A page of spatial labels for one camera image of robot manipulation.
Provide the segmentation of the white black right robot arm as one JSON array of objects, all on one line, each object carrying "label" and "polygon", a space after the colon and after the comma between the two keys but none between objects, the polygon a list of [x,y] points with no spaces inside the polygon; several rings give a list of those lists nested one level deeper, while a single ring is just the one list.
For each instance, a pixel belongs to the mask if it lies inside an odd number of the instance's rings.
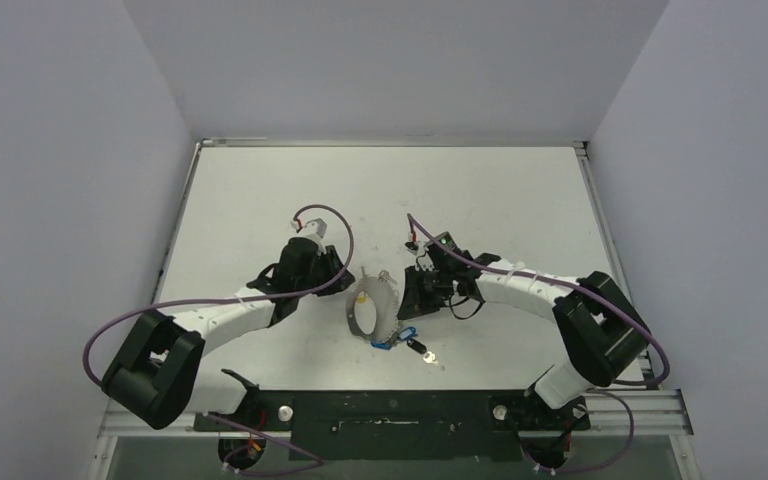
[{"label": "white black right robot arm", "polygon": [[585,391],[618,382],[652,342],[628,297],[604,272],[558,276],[492,253],[472,256],[447,232],[427,242],[412,239],[405,248],[415,260],[405,269],[398,319],[430,315],[466,300],[506,305],[557,327],[566,358],[527,390],[525,414],[537,428],[553,427],[565,406]]}]

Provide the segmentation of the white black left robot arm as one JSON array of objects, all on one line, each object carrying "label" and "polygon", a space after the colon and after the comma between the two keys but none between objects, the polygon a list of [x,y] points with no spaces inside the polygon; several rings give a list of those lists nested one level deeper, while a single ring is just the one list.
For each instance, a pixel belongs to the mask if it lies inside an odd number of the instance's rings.
[{"label": "white black left robot arm", "polygon": [[233,430],[246,430],[257,420],[257,401],[243,389],[224,399],[198,390],[202,358],[247,333],[278,324],[296,311],[301,297],[341,293],[354,281],[334,246],[293,237],[278,261],[215,306],[173,315],[160,307],[140,313],[100,388],[156,430],[170,425],[191,402],[206,404]]}]

